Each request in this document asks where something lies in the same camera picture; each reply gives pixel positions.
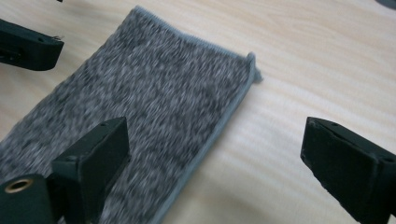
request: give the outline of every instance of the wooden table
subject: wooden table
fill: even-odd
[[[1,19],[64,36],[65,45],[47,72],[0,64],[0,138],[136,5],[226,49],[254,51],[264,76],[164,223],[355,223],[300,150],[312,116],[396,153],[396,11],[375,1],[2,0]]]

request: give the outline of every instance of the gray felt pad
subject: gray felt pad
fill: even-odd
[[[48,175],[50,162],[84,133],[124,116],[132,160],[101,223],[158,223],[260,79],[254,63],[252,54],[183,35],[137,7],[0,143],[0,182]]]

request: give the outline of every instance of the light wood surface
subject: light wood surface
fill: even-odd
[[[300,150],[313,116],[396,153],[396,11],[372,0],[2,0],[0,19],[64,36],[65,45],[47,72],[0,64],[0,139],[136,5],[224,48],[254,51],[264,76],[164,223],[356,223]]]

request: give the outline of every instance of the wood grain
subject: wood grain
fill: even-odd
[[[375,1],[3,0],[0,19],[65,45],[47,72],[0,64],[0,138],[136,5],[224,48],[254,51],[264,76],[164,223],[356,223],[299,155],[308,116],[396,153],[396,11]]]

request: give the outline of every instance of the felt edge binding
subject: felt edge binding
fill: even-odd
[[[179,31],[178,29],[174,28],[173,26],[169,25],[166,21],[163,21],[162,19],[158,18],[157,16],[155,16],[154,14],[150,13],[149,11],[145,10],[144,8],[142,8],[140,6],[136,6],[134,8],[134,11],[144,14],[148,18],[152,19],[154,22],[160,24],[162,27],[165,27],[170,32],[174,33],[175,35],[179,36],[180,38],[182,38],[186,41],[189,41],[196,45],[201,45],[205,48],[213,49],[217,52],[224,53],[231,57],[245,60],[245,61],[247,61],[248,65],[249,65],[249,72],[248,72],[248,77],[247,77],[246,83],[244,84],[244,86],[242,86],[241,90],[235,95],[233,100],[227,106],[223,115],[219,119],[219,122],[216,124],[216,126],[213,130],[213,133],[208,137],[208,139],[205,142],[205,144],[203,145],[203,147],[199,149],[197,155],[190,162],[190,164],[184,171],[183,175],[179,178],[179,180],[177,181],[176,185],[174,186],[174,189],[172,190],[172,192],[170,193],[168,198],[163,202],[163,204],[160,206],[160,208],[157,210],[157,212],[155,213],[155,215],[149,222],[151,224],[157,224],[157,223],[162,222],[167,211],[169,210],[171,205],[175,202],[177,196],[182,191],[182,189],[185,187],[187,181],[191,178],[191,175],[193,174],[193,172],[197,169],[199,164],[203,161],[206,153],[213,146],[215,141],[219,138],[219,135],[224,130],[225,125],[227,124],[227,121],[231,118],[231,115],[233,114],[233,112],[240,105],[240,103],[245,98],[246,94],[248,93],[248,89],[250,88],[251,84],[253,82],[256,82],[256,83],[261,82],[262,75],[261,75],[260,70],[256,68],[256,57],[255,57],[254,53],[250,52],[247,57],[241,56],[241,55],[234,53],[230,50],[227,50],[223,47],[220,47],[218,45],[207,42],[201,38],[195,37],[193,35],[186,35],[186,34],[182,33],[181,31]]]

